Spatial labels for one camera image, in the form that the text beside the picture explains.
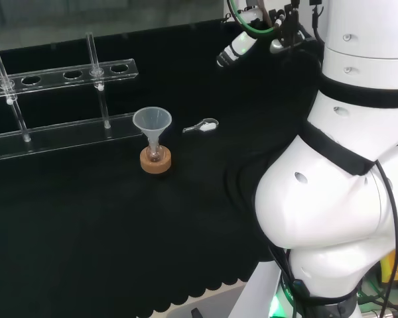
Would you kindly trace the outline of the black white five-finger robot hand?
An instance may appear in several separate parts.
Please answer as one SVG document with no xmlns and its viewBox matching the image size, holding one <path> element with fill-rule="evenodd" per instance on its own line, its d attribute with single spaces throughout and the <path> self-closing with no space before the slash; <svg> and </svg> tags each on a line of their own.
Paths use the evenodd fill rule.
<svg viewBox="0 0 398 318">
<path fill-rule="evenodd" d="M 227 68 L 249 54 L 258 41 L 269 41 L 271 54 L 292 53 L 312 37 L 300 23 L 300 1 L 289 1 L 282 9 L 268 10 L 264 1 L 226 1 L 225 23 L 234 23 L 241 32 L 217 55 L 216 63 Z"/>
</svg>

